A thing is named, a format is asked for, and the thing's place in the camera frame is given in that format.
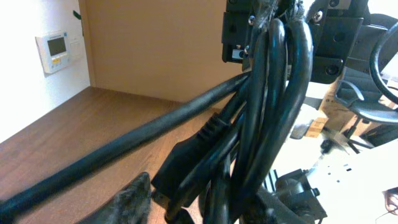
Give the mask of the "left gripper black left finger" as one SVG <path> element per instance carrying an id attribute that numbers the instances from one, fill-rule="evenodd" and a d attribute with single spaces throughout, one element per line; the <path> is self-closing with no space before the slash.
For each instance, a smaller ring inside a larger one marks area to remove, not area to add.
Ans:
<path id="1" fill-rule="evenodd" d="M 147 172 L 141 172 L 113 198 L 78 223 L 145 224 L 150 202 L 150 176 Z"/>

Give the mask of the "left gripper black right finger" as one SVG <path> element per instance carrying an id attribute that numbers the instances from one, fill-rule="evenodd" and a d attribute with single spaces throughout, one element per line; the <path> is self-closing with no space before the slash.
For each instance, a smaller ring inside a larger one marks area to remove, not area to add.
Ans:
<path id="1" fill-rule="evenodd" d="M 267 189 L 260 187 L 244 213 L 239 217 L 239 222 L 248 224 L 298 224 L 300 218 Z"/>

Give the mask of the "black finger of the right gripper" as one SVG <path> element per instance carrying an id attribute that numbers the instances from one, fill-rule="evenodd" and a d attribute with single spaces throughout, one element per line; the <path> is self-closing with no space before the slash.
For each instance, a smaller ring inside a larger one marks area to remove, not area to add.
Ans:
<path id="1" fill-rule="evenodd" d="M 287 9 L 284 13 L 284 18 L 287 22 L 306 19 L 304 0 L 288 0 L 287 3 Z"/>
<path id="2" fill-rule="evenodd" d="M 254 28 L 260 31 L 267 30 L 271 19 L 276 14 L 278 4 L 278 0 L 252 0 L 251 5 L 255 16 Z"/>

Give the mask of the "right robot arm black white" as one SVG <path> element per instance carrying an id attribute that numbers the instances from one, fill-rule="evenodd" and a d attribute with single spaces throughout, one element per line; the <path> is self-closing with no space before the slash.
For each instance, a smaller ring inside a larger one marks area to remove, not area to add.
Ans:
<path id="1" fill-rule="evenodd" d="M 397 24 L 368 13 L 367 1 L 227 1 L 222 60 L 250 66 L 257 41 L 286 34 L 292 42 L 289 102 L 303 101 L 310 82 L 331 84 L 344 67 L 368 74 L 379 91 L 397 101 L 381 70 L 397 52 Z"/>

